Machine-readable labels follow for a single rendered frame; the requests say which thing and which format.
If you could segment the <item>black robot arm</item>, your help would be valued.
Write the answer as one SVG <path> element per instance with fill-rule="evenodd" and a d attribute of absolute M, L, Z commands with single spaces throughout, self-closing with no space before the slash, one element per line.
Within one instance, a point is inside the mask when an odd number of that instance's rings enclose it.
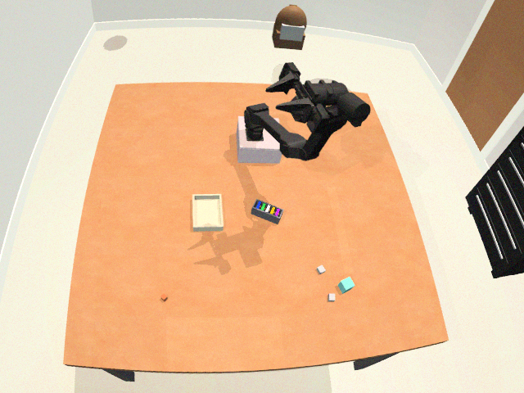
<path fill-rule="evenodd" d="M 280 144 L 279 151 L 286 158 L 308 161 L 319 157 L 319 152 L 332 134 L 340 130 L 347 120 L 356 128 L 370 115 L 370 105 L 354 93 L 350 93 L 343 83 L 332 80 L 334 101 L 324 107 L 329 120 L 320 133 L 311 133 L 308 140 L 297 133 L 289 133 L 269 114 L 269 106 L 260 103 L 247 106 L 244 111 L 246 140 L 263 142 L 266 130 Z"/>

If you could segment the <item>cream open-top tray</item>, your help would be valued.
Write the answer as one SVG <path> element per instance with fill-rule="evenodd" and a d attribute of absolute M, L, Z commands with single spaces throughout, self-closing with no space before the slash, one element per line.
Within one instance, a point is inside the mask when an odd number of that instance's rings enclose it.
<path fill-rule="evenodd" d="M 224 231 L 221 194 L 192 194 L 193 232 Z"/>

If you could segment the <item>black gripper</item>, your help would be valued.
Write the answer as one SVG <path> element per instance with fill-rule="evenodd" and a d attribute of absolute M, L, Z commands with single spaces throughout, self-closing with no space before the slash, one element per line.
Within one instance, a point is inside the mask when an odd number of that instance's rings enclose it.
<path fill-rule="evenodd" d="M 294 88 L 299 99 L 277 104 L 275 110 L 298 115 L 303 123 L 308 120 L 306 126 L 311 133 L 321 133 L 330 118 L 324 107 L 331 105 L 334 101 L 333 88 L 323 79 L 320 79 L 317 84 L 312 84 L 310 80 L 302 84 L 300 75 L 301 72 L 296 65 L 293 62 L 287 62 L 279 75 L 279 81 L 271 84 L 265 91 L 267 93 L 285 92 L 287 95 L 288 91 Z"/>

